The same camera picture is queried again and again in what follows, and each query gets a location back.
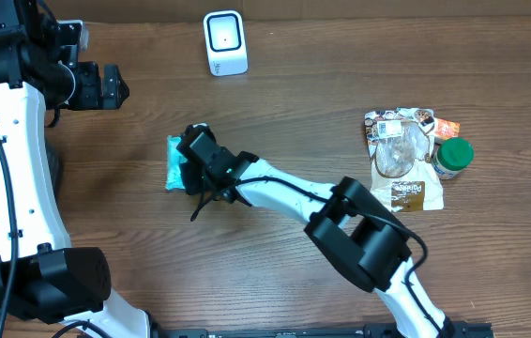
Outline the teal long snack packet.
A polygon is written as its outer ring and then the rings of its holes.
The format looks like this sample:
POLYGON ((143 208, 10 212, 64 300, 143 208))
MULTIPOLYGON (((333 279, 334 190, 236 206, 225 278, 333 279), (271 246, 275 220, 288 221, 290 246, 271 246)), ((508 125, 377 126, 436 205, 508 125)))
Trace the teal long snack packet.
POLYGON ((166 183, 167 191, 184 190, 185 186, 182 180, 180 165, 185 163, 186 158, 177 150, 181 142, 180 136, 167 136, 167 165, 166 165, 166 183))

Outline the brown white snack pouch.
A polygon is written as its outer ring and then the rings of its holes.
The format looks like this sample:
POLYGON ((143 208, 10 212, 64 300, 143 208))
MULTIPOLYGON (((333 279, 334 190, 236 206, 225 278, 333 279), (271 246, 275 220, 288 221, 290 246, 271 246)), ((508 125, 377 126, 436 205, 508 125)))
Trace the brown white snack pouch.
POLYGON ((434 112, 422 108, 364 115, 371 162, 370 192, 391 212, 444 208, 444 190, 432 166, 434 112))

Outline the orange Kleenex tissue pack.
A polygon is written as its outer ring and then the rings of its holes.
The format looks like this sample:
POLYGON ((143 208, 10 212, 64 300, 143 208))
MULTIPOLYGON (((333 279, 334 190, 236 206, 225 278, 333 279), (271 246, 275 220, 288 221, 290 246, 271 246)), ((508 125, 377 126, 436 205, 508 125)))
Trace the orange Kleenex tissue pack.
POLYGON ((461 124, 436 118, 434 122, 434 140, 437 144, 443 144, 446 140, 459 136, 461 124))

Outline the green lid jar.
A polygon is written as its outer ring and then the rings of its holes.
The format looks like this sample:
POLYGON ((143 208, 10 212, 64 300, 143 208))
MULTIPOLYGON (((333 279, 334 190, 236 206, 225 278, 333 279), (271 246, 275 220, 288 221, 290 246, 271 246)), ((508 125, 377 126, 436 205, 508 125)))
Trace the green lid jar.
POLYGON ((432 166, 440 179, 452 179, 474 158, 471 144, 461 137, 447 139, 432 156, 432 166))

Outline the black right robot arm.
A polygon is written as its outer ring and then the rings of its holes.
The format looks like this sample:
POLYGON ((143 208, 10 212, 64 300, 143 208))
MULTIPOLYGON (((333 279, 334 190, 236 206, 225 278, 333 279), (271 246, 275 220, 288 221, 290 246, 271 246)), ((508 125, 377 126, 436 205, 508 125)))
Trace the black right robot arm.
POLYGON ((220 146, 206 124, 189 125, 177 151, 185 158, 182 180, 187 194, 200 197, 197 208, 214 201, 240 202, 277 211, 304 226, 311 242, 348 282, 376 293, 403 337, 450 337, 450 319, 434 306, 416 270, 410 240, 424 240, 403 225, 359 181, 317 183, 285 173, 255 154, 233 154, 220 146))

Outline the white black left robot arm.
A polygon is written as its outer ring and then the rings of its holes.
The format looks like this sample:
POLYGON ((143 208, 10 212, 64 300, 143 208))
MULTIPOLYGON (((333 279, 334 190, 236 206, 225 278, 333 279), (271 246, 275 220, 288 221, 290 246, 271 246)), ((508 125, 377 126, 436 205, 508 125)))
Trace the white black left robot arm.
POLYGON ((87 40, 82 21, 0 0, 0 317, 155 337, 150 315, 113 289, 102 250, 72 246, 56 204, 46 113, 116 110, 129 96, 116 65, 79 60, 87 40))

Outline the white barcode scanner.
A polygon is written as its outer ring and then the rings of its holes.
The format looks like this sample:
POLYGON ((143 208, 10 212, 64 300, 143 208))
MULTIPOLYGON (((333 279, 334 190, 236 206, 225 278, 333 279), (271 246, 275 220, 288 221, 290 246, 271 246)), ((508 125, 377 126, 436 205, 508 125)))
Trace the white barcode scanner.
POLYGON ((211 74, 222 77, 245 73, 249 62, 241 15, 235 10, 209 12, 203 27, 211 74))

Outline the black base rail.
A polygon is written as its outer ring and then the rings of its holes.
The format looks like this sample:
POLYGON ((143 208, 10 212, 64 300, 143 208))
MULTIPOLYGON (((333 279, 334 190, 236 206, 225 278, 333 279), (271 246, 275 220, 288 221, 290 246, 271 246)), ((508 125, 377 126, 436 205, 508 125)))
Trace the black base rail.
MULTIPOLYGON (((453 323, 458 338, 493 338, 491 324, 453 323)), ((277 330, 166 330, 168 338, 394 338, 402 337, 395 324, 366 324, 355 328, 277 329, 277 330)))

